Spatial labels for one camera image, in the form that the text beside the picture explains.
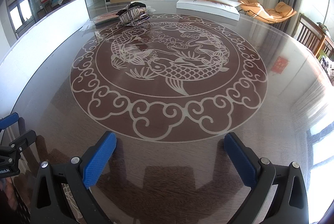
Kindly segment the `clear black hair claw clip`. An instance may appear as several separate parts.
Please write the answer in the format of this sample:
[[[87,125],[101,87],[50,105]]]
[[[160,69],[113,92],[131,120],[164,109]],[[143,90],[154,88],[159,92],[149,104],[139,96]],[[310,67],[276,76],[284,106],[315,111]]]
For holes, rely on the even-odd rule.
[[[133,2],[116,13],[123,26],[135,27],[149,20],[148,8],[144,3]]]

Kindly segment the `wooden dining chair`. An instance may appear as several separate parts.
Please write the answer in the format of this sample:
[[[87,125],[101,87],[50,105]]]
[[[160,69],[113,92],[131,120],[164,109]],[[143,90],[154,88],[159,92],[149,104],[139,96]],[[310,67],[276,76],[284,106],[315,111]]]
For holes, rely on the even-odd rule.
[[[307,47],[317,58],[325,55],[333,60],[333,40],[321,27],[300,13],[293,37]]]

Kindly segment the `orange lounge chair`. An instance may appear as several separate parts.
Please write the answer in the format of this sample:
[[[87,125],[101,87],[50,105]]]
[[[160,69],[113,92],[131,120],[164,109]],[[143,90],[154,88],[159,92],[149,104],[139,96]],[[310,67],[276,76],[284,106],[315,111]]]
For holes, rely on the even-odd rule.
[[[257,0],[238,0],[239,7],[246,15],[267,24],[281,23],[294,16],[297,12],[284,2],[274,8],[264,8]]]

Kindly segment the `white flat carton box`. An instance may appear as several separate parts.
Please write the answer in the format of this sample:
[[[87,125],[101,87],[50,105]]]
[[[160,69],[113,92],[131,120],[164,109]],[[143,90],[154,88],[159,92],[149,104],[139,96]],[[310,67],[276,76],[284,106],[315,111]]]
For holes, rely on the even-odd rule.
[[[179,0],[176,6],[178,9],[209,13],[235,21],[240,16],[237,10],[239,2],[232,0]]]

